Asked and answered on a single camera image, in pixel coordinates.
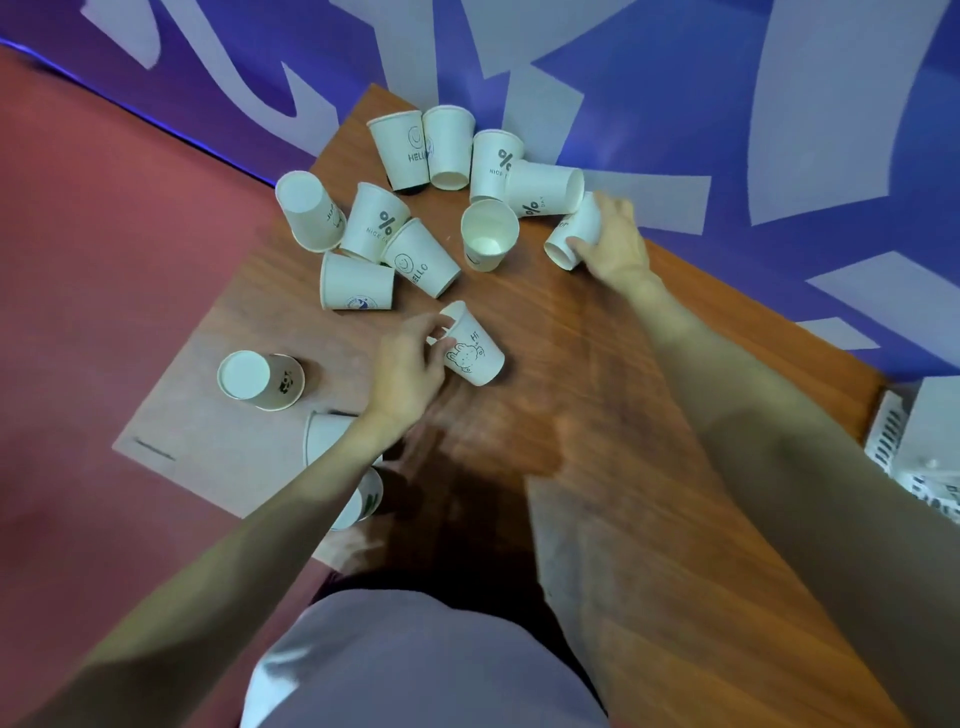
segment wood grain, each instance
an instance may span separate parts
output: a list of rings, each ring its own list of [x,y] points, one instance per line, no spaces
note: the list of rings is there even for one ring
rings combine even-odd
[[[372,87],[318,159],[313,171],[345,210],[358,182],[388,186],[365,122],[407,108]],[[466,190],[430,187],[406,202],[462,262]],[[542,252],[555,222],[523,220],[496,272],[464,266],[440,302],[397,278],[395,311],[337,313],[320,308],[320,258],[280,220],[117,448],[245,515],[300,467],[291,440],[310,409],[362,409],[380,333],[464,300],[507,354],[505,371],[483,388],[449,376],[384,471],[385,513],[331,534],[318,555],[347,570],[366,549],[379,554],[367,564],[538,578],[619,724],[904,725],[725,495],[630,310]],[[651,256],[708,324],[863,435],[878,372],[656,245]],[[240,348],[306,360],[304,401],[266,415],[225,400],[213,373]],[[151,461],[133,437],[175,461]]]

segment pink floor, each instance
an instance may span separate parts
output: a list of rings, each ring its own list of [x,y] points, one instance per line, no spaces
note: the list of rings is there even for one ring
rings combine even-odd
[[[272,190],[0,52],[0,724],[236,519],[110,446],[275,215]],[[232,726],[301,577],[197,713]]]

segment cup bottom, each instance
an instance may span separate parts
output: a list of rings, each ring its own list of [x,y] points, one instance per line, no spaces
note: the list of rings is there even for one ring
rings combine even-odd
[[[558,245],[547,242],[543,245],[543,251],[547,254],[547,257],[565,271],[572,271],[577,267],[578,261],[570,257],[570,255]]]
[[[437,189],[442,189],[447,192],[463,189],[470,184],[470,178],[460,172],[438,172],[430,178],[430,181]]]

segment white paper cup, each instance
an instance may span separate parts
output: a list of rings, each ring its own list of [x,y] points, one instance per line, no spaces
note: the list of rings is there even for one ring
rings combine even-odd
[[[217,384],[233,400],[267,412],[286,409],[303,394],[306,375],[293,356],[282,353],[234,352],[217,369]]]
[[[337,247],[347,218],[320,180],[301,170],[287,172],[276,181],[275,194],[294,240],[302,248],[324,253]]]
[[[580,263],[580,256],[566,244],[566,239],[579,237],[590,245],[596,245],[600,239],[600,229],[600,208],[593,199],[593,193],[587,192],[577,211],[566,215],[550,233],[543,243],[543,251],[565,271],[572,271]]]
[[[423,113],[430,182],[439,189],[463,189],[470,182],[470,152],[476,120],[463,107],[440,106]]]
[[[520,223],[506,203],[481,200],[464,210],[460,218],[464,257],[475,271],[488,273],[500,264],[516,244]]]
[[[502,129],[487,129],[473,138],[470,167],[470,201],[493,199],[506,202],[507,173],[523,159],[523,141]]]
[[[368,260],[330,252],[320,266],[323,308],[370,311],[394,305],[394,271]]]
[[[460,266],[419,217],[407,221],[387,242],[383,262],[434,298],[460,275]]]
[[[353,495],[350,496],[344,510],[340,512],[337,520],[330,526],[330,530],[342,531],[363,519],[368,519],[382,500],[383,479],[380,477],[380,473],[373,468],[369,468],[360,479],[360,484],[353,491]]]
[[[333,415],[324,412],[311,412],[303,430],[303,466],[306,467],[327,450],[333,447],[350,423],[356,420],[350,415]],[[383,455],[373,461],[374,465],[383,462]]]
[[[409,189],[430,182],[420,111],[400,111],[367,122],[390,187]]]
[[[457,345],[444,356],[444,365],[466,379],[470,384],[483,386],[503,369],[506,360],[503,352],[493,342],[483,327],[477,324],[463,301],[454,301],[442,314],[453,319],[453,326],[446,330],[446,336],[457,340]],[[428,336],[431,346],[437,339]]]
[[[567,215],[576,212],[583,199],[584,173],[573,167],[521,160],[507,175],[504,202],[517,217]]]
[[[397,195],[360,182],[340,250],[350,257],[379,263],[387,240],[409,219],[410,208]]]

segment percent sign print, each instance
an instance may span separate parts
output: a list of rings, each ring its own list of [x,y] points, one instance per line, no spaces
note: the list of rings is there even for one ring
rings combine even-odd
[[[388,213],[386,210],[383,210],[382,212],[380,212],[380,219],[384,221],[383,224],[380,225],[380,229],[383,230],[388,237],[390,235],[393,235],[394,229],[391,228],[390,226],[396,222],[396,218],[391,217],[390,213]]]

